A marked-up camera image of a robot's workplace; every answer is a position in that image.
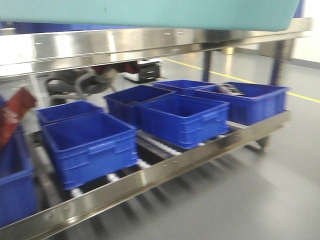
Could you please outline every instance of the plastic crate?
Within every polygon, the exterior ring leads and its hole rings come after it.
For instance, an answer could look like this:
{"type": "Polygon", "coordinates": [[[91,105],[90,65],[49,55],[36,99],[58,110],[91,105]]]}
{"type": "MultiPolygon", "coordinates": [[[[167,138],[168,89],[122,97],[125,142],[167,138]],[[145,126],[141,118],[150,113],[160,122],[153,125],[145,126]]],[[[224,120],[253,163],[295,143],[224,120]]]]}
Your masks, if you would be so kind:
{"type": "Polygon", "coordinates": [[[280,31],[299,0],[2,1],[1,21],[280,31]]]}
{"type": "Polygon", "coordinates": [[[187,95],[193,90],[197,90],[206,86],[211,86],[213,83],[205,81],[192,80],[172,80],[172,81],[156,81],[152,83],[155,87],[176,91],[177,94],[187,95]]]}
{"type": "Polygon", "coordinates": [[[229,103],[173,95],[139,106],[142,130],[184,149],[228,131],[229,103]]]}
{"type": "Polygon", "coordinates": [[[137,163],[136,129],[104,112],[42,126],[43,144],[66,190],[137,163]]]}
{"type": "Polygon", "coordinates": [[[19,127],[0,151],[0,228],[37,211],[33,167],[19,127]]]}
{"type": "Polygon", "coordinates": [[[200,98],[230,103],[229,120],[251,125],[285,110],[288,87],[240,82],[227,82],[242,90],[245,96],[234,96],[217,92],[217,86],[195,91],[200,98]]]}
{"type": "Polygon", "coordinates": [[[136,26],[65,24],[65,23],[47,23],[47,22],[14,22],[13,26],[15,27],[15,31],[17,34],[38,34],[38,33],[55,33],[55,32],[67,32],[67,31],[91,31],[91,30],[136,28],[136,26]]]}
{"type": "Polygon", "coordinates": [[[79,117],[96,112],[103,112],[102,107],[88,101],[79,100],[71,103],[51,106],[36,110],[41,126],[60,122],[62,120],[79,117]]]}
{"type": "Polygon", "coordinates": [[[106,95],[104,99],[107,102],[110,114],[140,128],[141,123],[137,106],[141,103],[173,94],[176,93],[158,87],[139,85],[106,95]]]}

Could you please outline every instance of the white wall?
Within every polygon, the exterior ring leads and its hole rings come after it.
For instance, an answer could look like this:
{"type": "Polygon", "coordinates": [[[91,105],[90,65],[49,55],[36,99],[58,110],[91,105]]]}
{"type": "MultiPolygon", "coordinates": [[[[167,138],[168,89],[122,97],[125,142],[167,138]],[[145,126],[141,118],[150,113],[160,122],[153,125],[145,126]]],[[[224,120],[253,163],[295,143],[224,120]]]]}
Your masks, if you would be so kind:
{"type": "Polygon", "coordinates": [[[304,0],[302,16],[314,18],[312,37],[296,39],[292,58],[320,63],[320,0],[304,0]]]}

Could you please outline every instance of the grey floor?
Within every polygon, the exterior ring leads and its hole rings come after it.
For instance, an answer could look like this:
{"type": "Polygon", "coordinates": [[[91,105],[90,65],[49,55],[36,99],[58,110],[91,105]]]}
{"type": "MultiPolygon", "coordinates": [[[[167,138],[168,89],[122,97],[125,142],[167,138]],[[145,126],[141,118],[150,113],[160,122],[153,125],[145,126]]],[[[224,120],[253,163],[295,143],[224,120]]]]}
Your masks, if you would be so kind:
{"type": "MultiPolygon", "coordinates": [[[[269,82],[272,61],[244,53],[214,52],[211,70],[255,83],[269,82]]],[[[170,57],[201,67],[202,53],[170,57]]],[[[201,70],[163,60],[168,80],[200,80],[201,70]]],[[[210,81],[236,81],[211,74],[210,81]]],[[[1,85],[9,97],[25,85],[46,106],[48,96],[35,79],[1,85]]],[[[286,66],[282,85],[320,99],[320,70],[286,66]]],[[[118,79],[117,89],[133,83],[118,79]]],[[[106,93],[90,100],[104,106],[106,93]]],[[[271,135],[265,153],[240,148],[159,187],[82,222],[56,236],[70,240],[318,240],[320,239],[320,104],[288,95],[292,120],[271,135]]],[[[35,131],[34,116],[24,123],[35,131]]]]}

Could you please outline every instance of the crate handle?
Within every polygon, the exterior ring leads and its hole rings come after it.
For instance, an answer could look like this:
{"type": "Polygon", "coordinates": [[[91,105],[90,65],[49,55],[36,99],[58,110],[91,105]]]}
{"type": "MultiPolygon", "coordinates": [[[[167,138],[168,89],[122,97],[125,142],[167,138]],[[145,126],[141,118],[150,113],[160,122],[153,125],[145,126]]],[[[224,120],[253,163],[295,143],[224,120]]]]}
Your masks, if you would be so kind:
{"type": "Polygon", "coordinates": [[[201,117],[203,121],[209,121],[209,120],[216,119],[218,117],[218,114],[216,112],[210,112],[202,115],[201,117]]]}
{"type": "Polygon", "coordinates": [[[114,142],[107,142],[107,143],[102,143],[97,146],[89,147],[88,152],[89,154],[97,154],[103,151],[106,151],[108,149],[112,149],[116,146],[114,142]]]}

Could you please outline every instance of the metal leg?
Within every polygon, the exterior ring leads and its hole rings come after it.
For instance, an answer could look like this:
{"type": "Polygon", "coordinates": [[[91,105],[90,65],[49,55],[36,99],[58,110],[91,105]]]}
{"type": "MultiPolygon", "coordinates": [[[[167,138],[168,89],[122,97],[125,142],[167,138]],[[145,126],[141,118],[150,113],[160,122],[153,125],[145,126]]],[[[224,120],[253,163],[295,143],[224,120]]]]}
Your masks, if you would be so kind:
{"type": "Polygon", "coordinates": [[[279,85],[283,77],[284,63],[288,60],[292,50],[292,42],[288,40],[281,40],[276,42],[274,62],[270,84],[279,85]]]}
{"type": "Polygon", "coordinates": [[[209,69],[211,63],[211,52],[212,51],[205,51],[204,58],[203,58],[203,72],[202,72],[202,81],[208,82],[209,81],[209,69]]]}

